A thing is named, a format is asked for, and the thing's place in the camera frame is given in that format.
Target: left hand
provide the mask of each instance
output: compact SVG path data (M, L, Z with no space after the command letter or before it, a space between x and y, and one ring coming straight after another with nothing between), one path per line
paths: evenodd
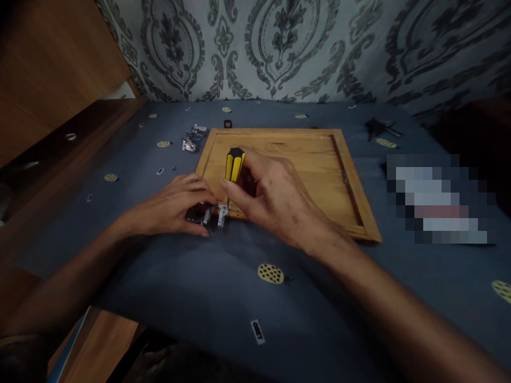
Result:
M119 220L133 234L185 232L209 237L208 230L185 219L186 211L199 202L218 202L206 181L196 174L177 176L162 191L124 213Z

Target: wall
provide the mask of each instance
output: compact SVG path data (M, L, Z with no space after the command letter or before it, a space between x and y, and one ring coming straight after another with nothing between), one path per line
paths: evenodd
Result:
M155 101L379 102L417 118L511 88L509 0L96 0Z

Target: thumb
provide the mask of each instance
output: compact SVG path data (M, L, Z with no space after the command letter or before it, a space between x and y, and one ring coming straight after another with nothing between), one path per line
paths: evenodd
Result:
M191 222L185 221L185 222L183 222L181 231L188 233L188 234L192 234L192 235L200 235L202 237L209 237L208 230L204 226L202 226L198 223L191 223Z
M233 201L245 214L252 205L253 198L234 182L228 181L225 178L220 180L222 188L227 193L227 197Z

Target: hand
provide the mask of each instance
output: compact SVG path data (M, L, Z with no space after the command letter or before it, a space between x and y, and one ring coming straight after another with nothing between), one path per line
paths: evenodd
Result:
M309 255L320 253L319 247L326 244L338 246L339 241L347 249L358 249L348 233L312 200L290 160L241 148L245 151L243 166L257 182L255 198L233 182L223 179L221 184L248 219Z
M177 176L162 191L124 213L119 220L134 234L186 232L209 237L204 226L188 222L186 211L199 202L218 202L204 179L196 174Z

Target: forearm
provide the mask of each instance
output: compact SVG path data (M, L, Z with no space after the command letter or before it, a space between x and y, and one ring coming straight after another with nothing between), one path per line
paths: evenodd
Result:
M122 220L110 225L23 302L0 337L70 328L119 262L130 234Z
M509 381L488 354L358 248L326 245L319 252L413 381Z

